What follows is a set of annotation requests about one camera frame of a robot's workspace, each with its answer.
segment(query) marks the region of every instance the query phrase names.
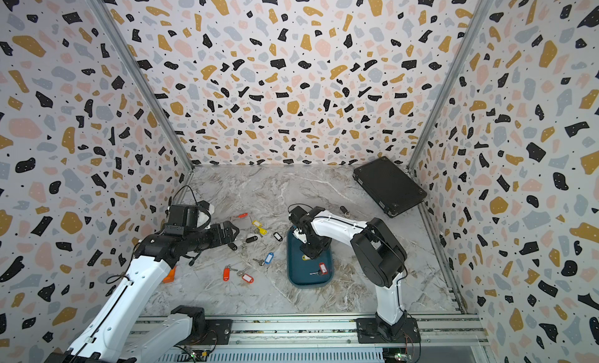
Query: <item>metal corner post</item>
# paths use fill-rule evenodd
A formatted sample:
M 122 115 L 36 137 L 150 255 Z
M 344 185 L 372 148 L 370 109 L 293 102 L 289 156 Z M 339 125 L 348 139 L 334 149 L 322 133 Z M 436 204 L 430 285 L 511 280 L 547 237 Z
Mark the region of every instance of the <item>metal corner post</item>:
M 181 141 L 175 134 L 173 127 L 171 126 L 170 121 L 164 114 L 160 103 L 156 100 L 154 93 L 152 92 L 150 85 L 144 78 L 143 74 L 139 70 L 137 66 L 137 61 L 133 58 L 133 55 L 129 52 L 129 48 L 127 47 L 127 43 L 125 43 L 124 38 L 120 32 L 120 30 L 112 21 L 112 17 L 102 2 L 102 0 L 85 0 L 87 5 L 91 8 L 92 12 L 100 22 L 104 33 L 109 38 L 110 42 L 116 49 L 117 54 L 119 55 L 121 61 L 124 66 L 129 71 L 131 78 L 135 82 L 135 85 L 138 87 L 141 96 L 146 99 L 146 102 L 150 105 L 150 109 L 154 112 L 154 116 L 158 120 L 160 127 L 164 135 L 167 139 L 172 143 L 173 149 L 179 157 L 179 161 L 182 162 L 187 168 L 189 172 L 193 170 L 193 164 L 191 160 L 187 157 L 187 153 Z
M 453 88 L 453 84 L 455 83 L 458 75 L 460 74 L 460 70 L 464 66 L 466 61 L 466 57 L 470 52 L 470 48 L 474 43 L 476 36 L 479 33 L 483 22 L 485 22 L 486 14 L 489 12 L 489 8 L 491 6 L 493 0 L 479 0 L 476 5 L 475 13 L 472 16 L 472 21 L 468 26 L 468 30 L 466 30 L 466 34 L 464 35 L 464 40 L 460 45 L 460 49 L 453 60 L 451 67 L 449 68 L 449 72 L 447 72 L 447 77 L 443 82 L 443 86 L 441 87 L 441 91 L 437 97 L 437 100 L 432 106 L 431 114 L 428 116 L 428 120 L 424 124 L 424 128 L 422 133 L 420 134 L 420 138 L 418 143 L 416 144 L 416 148 L 412 153 L 412 157 L 410 157 L 410 161 L 408 163 L 408 170 L 413 170 L 416 167 L 416 162 L 420 157 L 420 154 L 423 152 L 427 138 L 430 136 L 432 132 L 432 128 L 435 127 L 435 123 L 437 122 L 439 116 L 441 116 L 441 109 L 445 105 L 445 101 L 449 97 L 451 90 Z

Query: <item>patterned wall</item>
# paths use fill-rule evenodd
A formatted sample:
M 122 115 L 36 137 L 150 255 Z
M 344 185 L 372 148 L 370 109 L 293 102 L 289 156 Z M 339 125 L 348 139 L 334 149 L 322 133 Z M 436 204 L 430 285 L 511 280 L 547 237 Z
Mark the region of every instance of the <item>patterned wall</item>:
M 2 0 L 0 361 L 66 349 L 186 176 L 83 0 Z
M 104 0 L 196 164 L 406 162 L 477 0 Z
M 599 361 L 599 0 L 495 0 L 417 165 L 501 362 Z

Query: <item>teal tray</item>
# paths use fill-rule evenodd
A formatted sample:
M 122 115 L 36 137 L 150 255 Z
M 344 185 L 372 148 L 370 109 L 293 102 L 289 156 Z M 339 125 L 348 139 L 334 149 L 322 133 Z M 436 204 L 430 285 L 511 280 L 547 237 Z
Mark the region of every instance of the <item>teal tray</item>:
M 287 275 L 289 281 L 300 289 L 325 286 L 331 282 L 334 274 L 331 247 L 323 251 L 318 258 L 304 261 L 302 259 L 304 253 L 300 249 L 302 242 L 294 237 L 294 229 L 295 227 L 291 227 L 287 233 Z M 320 269 L 320 263 L 325 263 L 328 273 L 322 276 L 310 275 L 310 273 L 317 272 Z

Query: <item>red key tag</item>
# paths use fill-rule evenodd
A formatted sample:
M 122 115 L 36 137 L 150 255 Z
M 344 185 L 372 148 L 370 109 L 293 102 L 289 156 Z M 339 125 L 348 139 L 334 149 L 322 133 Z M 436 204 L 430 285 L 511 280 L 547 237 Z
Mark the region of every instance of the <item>red key tag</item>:
M 243 275 L 241 278 L 242 278 L 242 279 L 243 279 L 245 282 L 247 282 L 248 284 L 251 284 L 251 283 L 253 283 L 253 282 L 254 282 L 254 278 L 253 278 L 253 277 L 251 277 L 250 275 L 248 275 L 247 273 L 246 273 L 246 274 L 244 274 L 244 275 Z

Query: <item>marble floor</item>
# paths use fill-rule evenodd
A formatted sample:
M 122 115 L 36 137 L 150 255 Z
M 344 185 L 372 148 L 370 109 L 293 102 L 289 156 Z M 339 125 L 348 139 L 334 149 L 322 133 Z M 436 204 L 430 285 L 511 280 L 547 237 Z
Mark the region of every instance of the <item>marble floor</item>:
M 350 166 L 215 166 L 198 167 L 190 186 L 198 200 L 215 206 L 213 222 L 248 212 L 268 230 L 252 243 L 241 238 L 253 235 L 249 223 L 241 228 L 238 250 L 228 246 L 207 250 L 194 266 L 182 259 L 175 281 L 161 284 L 142 316 L 162 316 L 180 305 L 200 306 L 206 314 L 294 314 L 374 312 L 375 285 L 362 274 L 351 247 L 333 241 L 335 274 L 325 287 L 298 289 L 288 280 L 286 233 L 290 227 L 287 208 L 292 203 L 324 207 L 341 214 L 345 206 L 356 220 L 381 218 L 406 249 L 408 277 L 402 281 L 404 307 L 410 312 L 455 311 L 453 293 L 447 289 L 417 207 L 389 218 L 353 180 Z M 190 192 L 184 203 L 193 203 Z M 272 235 L 285 239 L 278 242 Z M 274 253 L 270 265 L 260 267 L 252 259 Z M 254 282 L 248 284 L 231 271 L 222 279 L 225 265 L 246 269 Z

